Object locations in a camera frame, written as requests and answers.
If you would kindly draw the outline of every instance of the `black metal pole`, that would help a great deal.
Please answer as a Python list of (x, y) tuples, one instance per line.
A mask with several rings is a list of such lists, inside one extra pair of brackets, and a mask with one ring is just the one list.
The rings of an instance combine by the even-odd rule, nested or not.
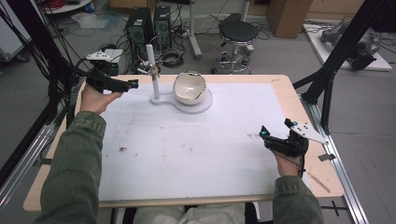
[(308, 91), (302, 94), (303, 100), (309, 104), (316, 104), (319, 96), (326, 91), (321, 118), (321, 125), (326, 134), (330, 134), (328, 124), (335, 75), (372, 22), (381, 14), (387, 2), (388, 0), (365, 0), (323, 66), (313, 75), (293, 84), (297, 89), (312, 82)]
[(9, 6), (32, 37), (32, 43), (37, 46), (48, 63), (49, 69), (49, 120), (55, 118), (58, 104), (64, 97), (70, 95), (75, 79), (72, 66), (67, 62), (52, 39), (50, 31), (40, 18), (31, 1), (7, 0)]

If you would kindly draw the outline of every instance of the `green sleeve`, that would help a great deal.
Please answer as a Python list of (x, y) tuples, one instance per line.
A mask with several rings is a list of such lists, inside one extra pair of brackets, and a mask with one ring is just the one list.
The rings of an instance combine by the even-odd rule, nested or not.
[(318, 199), (298, 176), (276, 180), (273, 219), (275, 224), (324, 223)]
[(59, 140), (35, 223), (95, 223), (106, 122), (79, 112)]

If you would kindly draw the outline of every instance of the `computer tower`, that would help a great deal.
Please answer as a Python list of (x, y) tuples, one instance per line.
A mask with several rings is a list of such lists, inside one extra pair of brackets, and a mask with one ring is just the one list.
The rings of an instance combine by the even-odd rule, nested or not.
[(149, 7), (134, 7), (125, 25), (126, 34), (134, 52), (147, 59), (146, 45), (154, 38)]
[(157, 49), (171, 49), (172, 33), (170, 7), (155, 7), (153, 23), (155, 35), (157, 35)]

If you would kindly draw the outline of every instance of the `bowl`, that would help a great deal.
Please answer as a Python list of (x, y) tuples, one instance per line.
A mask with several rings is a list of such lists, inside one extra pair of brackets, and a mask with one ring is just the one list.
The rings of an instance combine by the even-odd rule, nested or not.
[(182, 104), (199, 104), (203, 100), (205, 92), (205, 79), (197, 72), (180, 73), (175, 80), (174, 93)]

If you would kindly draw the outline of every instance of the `chair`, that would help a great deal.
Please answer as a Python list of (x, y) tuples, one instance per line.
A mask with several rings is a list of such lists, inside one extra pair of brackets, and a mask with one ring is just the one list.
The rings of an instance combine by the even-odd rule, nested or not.
[(219, 69), (225, 69), (232, 73), (248, 70), (251, 74), (250, 60), (248, 56), (239, 50), (254, 43), (259, 35), (257, 28), (245, 21), (227, 21), (219, 26), (219, 36), (225, 44), (232, 44), (233, 51), (223, 51), (211, 69), (216, 74)]

